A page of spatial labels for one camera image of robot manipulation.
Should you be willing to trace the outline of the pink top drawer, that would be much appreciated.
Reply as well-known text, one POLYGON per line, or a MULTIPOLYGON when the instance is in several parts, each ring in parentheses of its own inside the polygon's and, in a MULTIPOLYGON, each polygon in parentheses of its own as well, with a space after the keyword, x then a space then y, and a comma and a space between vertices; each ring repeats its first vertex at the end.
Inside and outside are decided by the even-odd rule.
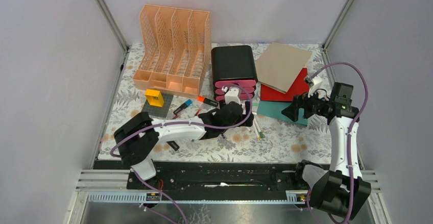
POLYGON ((255 80, 221 80, 214 83, 215 88, 223 88, 229 85, 241 86, 244 89, 253 88, 256 86, 257 82, 255 80))

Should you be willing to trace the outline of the blue cap black highlighter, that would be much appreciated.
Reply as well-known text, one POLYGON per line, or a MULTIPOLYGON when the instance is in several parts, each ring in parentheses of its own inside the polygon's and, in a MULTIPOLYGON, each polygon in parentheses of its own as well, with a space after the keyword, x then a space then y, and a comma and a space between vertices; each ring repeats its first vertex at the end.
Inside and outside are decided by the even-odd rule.
POLYGON ((192 104, 192 100, 188 99, 184 103, 182 103, 178 108, 176 108, 173 113, 175 115, 179 115, 183 110, 185 110, 187 107, 189 107, 192 104))

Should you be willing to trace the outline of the orange cap black highlighter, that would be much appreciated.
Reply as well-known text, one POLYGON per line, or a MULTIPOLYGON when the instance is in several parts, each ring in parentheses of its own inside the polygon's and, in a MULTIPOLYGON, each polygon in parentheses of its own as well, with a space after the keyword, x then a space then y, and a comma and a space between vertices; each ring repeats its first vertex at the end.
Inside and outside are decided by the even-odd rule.
POLYGON ((216 107, 216 108, 219 106, 219 103, 217 101, 206 98, 204 96, 198 96, 197 100, 200 101, 201 103, 204 103, 204 104, 216 107))

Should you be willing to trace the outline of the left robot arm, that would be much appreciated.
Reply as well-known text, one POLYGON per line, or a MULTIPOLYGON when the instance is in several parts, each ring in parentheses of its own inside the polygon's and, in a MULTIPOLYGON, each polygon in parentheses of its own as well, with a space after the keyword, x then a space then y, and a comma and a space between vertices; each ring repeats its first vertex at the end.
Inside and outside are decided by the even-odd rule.
POLYGON ((153 119, 140 112, 114 132, 116 145, 110 151, 124 166, 131 168, 147 189, 158 184, 158 174, 150 152, 159 142, 207 140, 217 138, 228 129, 250 127, 254 116, 252 103, 230 102, 220 109, 188 119, 153 119))

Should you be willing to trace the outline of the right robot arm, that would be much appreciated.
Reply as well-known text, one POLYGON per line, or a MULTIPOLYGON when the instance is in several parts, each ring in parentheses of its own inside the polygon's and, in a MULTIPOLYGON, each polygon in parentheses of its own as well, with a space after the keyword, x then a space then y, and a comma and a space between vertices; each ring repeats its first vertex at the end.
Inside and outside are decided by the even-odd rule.
POLYGON ((309 187, 307 205, 326 212, 331 220, 342 223, 353 220, 371 193, 370 183, 363 180, 357 159, 357 129, 364 107, 352 106, 353 86, 335 83, 330 97, 319 97, 320 83, 308 82, 309 91, 295 95, 282 115, 293 121, 312 115, 327 119, 331 132, 331 162, 325 170, 320 164, 302 160, 296 165, 293 183, 299 189, 309 187))

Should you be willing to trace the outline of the green cap black highlighter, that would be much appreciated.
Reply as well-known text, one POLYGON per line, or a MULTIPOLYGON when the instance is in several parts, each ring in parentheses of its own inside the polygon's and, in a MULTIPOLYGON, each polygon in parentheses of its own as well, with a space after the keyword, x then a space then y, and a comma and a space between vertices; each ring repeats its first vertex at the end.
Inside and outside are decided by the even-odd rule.
POLYGON ((168 141, 167 144, 174 150, 177 151, 180 146, 175 141, 168 141))

